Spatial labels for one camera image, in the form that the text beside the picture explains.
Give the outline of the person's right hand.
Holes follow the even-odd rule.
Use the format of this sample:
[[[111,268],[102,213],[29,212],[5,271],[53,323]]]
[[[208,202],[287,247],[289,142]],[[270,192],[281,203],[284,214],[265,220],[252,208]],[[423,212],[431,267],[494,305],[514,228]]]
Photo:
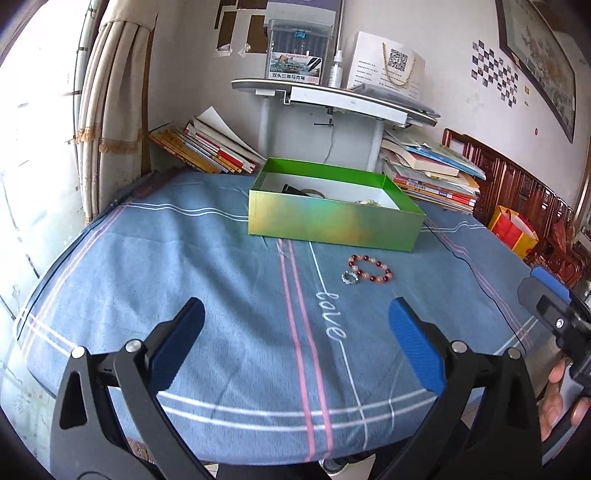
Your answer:
[[[538,405],[539,424],[542,441],[546,441],[552,433],[553,427],[556,425],[563,411],[563,400],[560,395],[560,386],[563,380],[568,360],[561,359],[551,370],[548,376],[548,384],[546,386],[543,399]],[[590,407],[590,399],[583,398],[575,406],[574,411],[570,416],[570,421],[573,426],[578,426],[586,416]]]

